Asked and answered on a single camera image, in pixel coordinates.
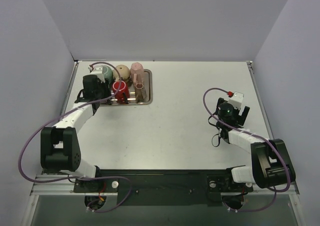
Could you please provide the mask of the red mug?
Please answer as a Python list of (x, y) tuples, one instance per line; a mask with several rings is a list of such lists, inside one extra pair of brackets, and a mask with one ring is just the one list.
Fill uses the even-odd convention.
[(128, 104), (130, 98), (130, 92), (128, 85), (125, 81), (115, 81), (112, 84), (112, 91), (114, 98), (117, 100), (119, 104)]

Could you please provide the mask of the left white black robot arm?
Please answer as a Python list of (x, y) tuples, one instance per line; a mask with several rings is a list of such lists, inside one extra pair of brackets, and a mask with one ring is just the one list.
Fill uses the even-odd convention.
[(109, 82), (95, 74), (85, 75), (71, 113), (40, 133), (40, 164), (43, 169), (60, 171), (74, 177), (86, 178), (85, 186), (99, 191), (103, 179), (99, 168), (82, 158), (78, 133), (86, 121), (95, 115), (100, 100), (111, 96)]

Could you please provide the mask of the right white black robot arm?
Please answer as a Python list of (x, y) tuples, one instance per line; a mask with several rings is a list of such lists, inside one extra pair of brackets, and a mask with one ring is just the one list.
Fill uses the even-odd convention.
[(217, 116), (216, 128), (219, 140), (224, 140), (245, 150), (251, 156), (251, 165), (236, 166), (223, 178), (224, 187), (236, 190), (241, 183), (256, 184), (260, 188), (271, 188), (296, 181), (296, 172), (292, 165), (286, 144), (281, 139), (260, 139), (243, 128), (250, 108), (240, 109), (230, 100), (219, 98), (214, 116)]

